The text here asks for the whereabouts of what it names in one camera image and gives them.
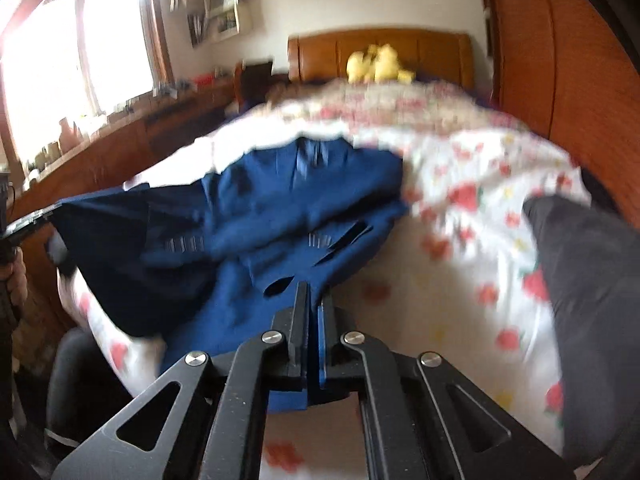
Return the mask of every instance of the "bed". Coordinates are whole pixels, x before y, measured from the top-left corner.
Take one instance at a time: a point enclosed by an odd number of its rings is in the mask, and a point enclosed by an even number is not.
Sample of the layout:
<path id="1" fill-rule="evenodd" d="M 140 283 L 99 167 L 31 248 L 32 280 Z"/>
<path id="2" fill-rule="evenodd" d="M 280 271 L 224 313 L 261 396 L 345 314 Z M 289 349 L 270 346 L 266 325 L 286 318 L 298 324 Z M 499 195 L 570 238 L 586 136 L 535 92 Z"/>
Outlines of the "bed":
<path id="1" fill-rule="evenodd" d="M 290 79 L 341 78 L 349 54 L 371 43 L 391 44 L 405 66 L 429 74 L 430 82 L 367 87 L 334 80 L 305 98 L 250 110 L 126 186 L 188 184 L 301 132 L 401 155 L 410 213 L 369 265 L 334 290 L 337 303 L 393 350 L 440 352 L 559 452 L 562 391 L 552 312 L 521 209 L 527 197 L 545 193 L 589 203 L 580 169 L 523 122 L 479 106 L 463 91 L 473 88 L 474 72 L 466 34 L 384 28 L 295 36 Z M 81 273 L 59 278 L 59 290 L 65 309 L 92 330 L 132 394 L 180 354 L 168 358 L 160 338 L 133 339 L 118 330 Z M 262 476 L 366 478 L 357 411 L 350 398 L 270 415 Z"/>

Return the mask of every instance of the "floral blanket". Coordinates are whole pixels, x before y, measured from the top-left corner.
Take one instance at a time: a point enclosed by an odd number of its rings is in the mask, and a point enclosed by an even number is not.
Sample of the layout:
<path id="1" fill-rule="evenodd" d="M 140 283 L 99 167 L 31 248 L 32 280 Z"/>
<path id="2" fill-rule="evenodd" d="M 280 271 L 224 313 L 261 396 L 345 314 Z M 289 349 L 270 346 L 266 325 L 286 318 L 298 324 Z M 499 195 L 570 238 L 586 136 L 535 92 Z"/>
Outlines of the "floral blanket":
<path id="1" fill-rule="evenodd" d="M 344 136 L 356 147 L 393 150 L 405 162 L 410 215 L 367 266 L 334 290 L 337 304 L 395 351 L 439 352 L 559 452 L 562 388 L 552 312 L 521 209 L 526 197 L 543 193 L 588 202 L 579 168 L 521 122 L 476 106 L 455 86 L 340 82 L 304 100 L 257 108 L 137 182 L 181 184 L 300 135 Z M 154 376 L 161 345 L 150 342 L 156 354 L 145 361 L 140 340 L 119 331 L 110 339 L 96 328 L 95 319 L 106 316 L 84 280 L 70 288 L 114 370 L 138 393 L 143 385 L 132 378 Z M 349 398 L 270 415 L 261 477 L 366 479 L 357 409 Z"/>

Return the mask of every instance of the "window pane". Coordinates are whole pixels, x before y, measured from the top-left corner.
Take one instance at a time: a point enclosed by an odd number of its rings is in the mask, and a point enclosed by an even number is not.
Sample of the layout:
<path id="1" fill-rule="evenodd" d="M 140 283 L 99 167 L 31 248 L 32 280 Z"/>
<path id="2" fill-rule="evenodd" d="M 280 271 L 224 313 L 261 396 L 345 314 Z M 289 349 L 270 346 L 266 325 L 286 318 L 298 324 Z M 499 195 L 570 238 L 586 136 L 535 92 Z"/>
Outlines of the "window pane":
<path id="1" fill-rule="evenodd" d="M 74 0 L 39 6 L 7 41 L 2 70 L 18 156 L 33 160 L 60 136 L 61 118 L 91 114 L 78 60 Z"/>
<path id="2" fill-rule="evenodd" d="M 84 34 L 103 111 L 153 88 L 139 0 L 85 0 Z"/>

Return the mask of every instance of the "wooden headboard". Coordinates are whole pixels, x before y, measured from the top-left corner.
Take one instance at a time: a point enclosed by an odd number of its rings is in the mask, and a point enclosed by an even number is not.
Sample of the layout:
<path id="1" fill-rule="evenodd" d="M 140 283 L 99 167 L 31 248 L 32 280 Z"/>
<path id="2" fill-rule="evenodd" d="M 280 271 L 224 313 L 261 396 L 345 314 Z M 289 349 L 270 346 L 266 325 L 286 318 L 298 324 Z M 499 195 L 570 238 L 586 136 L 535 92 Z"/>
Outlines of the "wooden headboard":
<path id="1" fill-rule="evenodd" d="M 640 75 L 607 13 L 590 0 L 484 3 L 499 106 L 573 155 L 640 227 Z"/>
<path id="2" fill-rule="evenodd" d="M 333 30 L 289 38 L 292 81 L 346 77 L 349 56 L 370 44 L 390 44 L 408 70 L 434 75 L 474 88 L 474 61 L 468 34 L 424 28 L 361 28 Z"/>

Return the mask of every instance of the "triangular cutout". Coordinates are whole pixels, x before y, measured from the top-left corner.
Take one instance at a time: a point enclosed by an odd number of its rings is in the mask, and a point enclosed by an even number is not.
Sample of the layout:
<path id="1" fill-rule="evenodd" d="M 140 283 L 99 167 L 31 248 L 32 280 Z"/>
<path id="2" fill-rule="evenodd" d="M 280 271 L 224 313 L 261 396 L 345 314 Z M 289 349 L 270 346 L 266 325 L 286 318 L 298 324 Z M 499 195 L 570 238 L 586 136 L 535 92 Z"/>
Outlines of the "triangular cutout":
<path id="1" fill-rule="evenodd" d="M 180 393 L 180 384 L 168 383 L 135 415 L 118 428 L 116 435 L 142 451 L 151 451 L 160 438 L 164 423 Z"/>
<path id="2" fill-rule="evenodd" d="M 510 439 L 509 430 L 459 385 L 448 384 L 447 393 L 473 451 L 482 453 Z"/>

